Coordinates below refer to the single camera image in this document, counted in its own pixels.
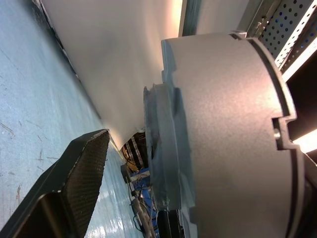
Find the metal frame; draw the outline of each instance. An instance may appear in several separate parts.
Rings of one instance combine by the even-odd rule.
[[[262,1],[250,24],[248,37],[257,37],[265,45],[275,64],[285,72],[285,81],[316,50],[315,33],[313,37],[302,37],[311,22],[316,4],[317,0]]]
[[[281,68],[286,82],[317,49],[317,7]]]

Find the bright light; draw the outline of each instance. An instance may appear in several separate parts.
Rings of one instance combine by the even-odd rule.
[[[301,146],[303,153],[317,149],[317,129],[293,141],[294,144]]]

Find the metal cylinder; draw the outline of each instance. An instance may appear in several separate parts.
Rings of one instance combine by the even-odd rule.
[[[163,84],[144,91],[158,209],[180,209],[187,237],[292,237],[304,169],[269,52],[239,34],[164,40],[162,52]]]

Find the white wall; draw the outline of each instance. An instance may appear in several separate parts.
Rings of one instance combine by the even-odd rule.
[[[161,83],[160,41],[178,36],[182,0],[43,0],[118,148],[144,126],[143,88]]]

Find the light blue floor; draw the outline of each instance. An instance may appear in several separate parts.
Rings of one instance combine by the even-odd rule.
[[[100,128],[94,107],[31,0],[0,0],[0,229],[68,143]],[[111,145],[107,159],[87,234],[141,237],[131,222],[122,161]]]

